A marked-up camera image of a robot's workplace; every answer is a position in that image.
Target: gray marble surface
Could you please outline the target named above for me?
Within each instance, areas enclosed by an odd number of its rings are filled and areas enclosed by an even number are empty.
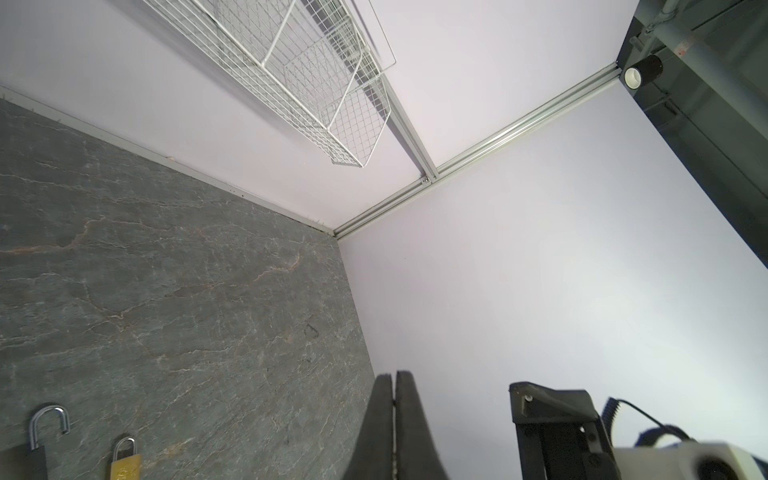
[[[0,478],[338,478],[372,382],[333,238],[0,101]]]

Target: yellow padlock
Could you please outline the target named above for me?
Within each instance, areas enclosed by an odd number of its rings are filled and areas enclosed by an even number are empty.
[[[118,450],[124,442],[130,442],[131,455],[118,460]],[[139,468],[141,467],[141,455],[136,447],[136,439],[125,437],[114,446],[112,452],[112,466],[110,468],[109,480],[139,480]]]

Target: metal basket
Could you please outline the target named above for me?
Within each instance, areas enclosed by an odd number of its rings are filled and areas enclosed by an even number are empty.
[[[144,0],[334,164],[364,167],[389,118],[342,0]]]

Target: white panel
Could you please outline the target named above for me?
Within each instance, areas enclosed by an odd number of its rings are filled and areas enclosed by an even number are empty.
[[[637,0],[372,2],[397,55],[387,77],[437,165],[615,61],[637,6]]]
[[[3,2],[0,84],[328,227],[419,178],[389,129],[368,167],[332,165],[140,26],[145,5],[119,4]]]
[[[526,380],[768,453],[768,271],[619,84],[340,245],[454,480],[519,478]],[[614,438],[650,426],[622,409]]]

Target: padlock shackle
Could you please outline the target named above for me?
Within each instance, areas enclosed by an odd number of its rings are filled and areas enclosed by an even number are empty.
[[[39,409],[29,420],[29,449],[36,450],[40,446],[38,439],[38,420],[45,413],[55,410],[58,412],[58,416],[61,417],[61,433],[69,433],[69,414],[67,409],[61,405],[48,405]]]
[[[133,437],[123,437],[122,439],[118,440],[118,443],[114,446],[114,450],[112,451],[112,462],[116,462],[118,460],[118,450],[120,450],[120,445],[123,445],[124,442],[131,443],[131,450],[133,451],[131,455],[136,455],[139,453],[139,448],[136,446],[136,439]]]

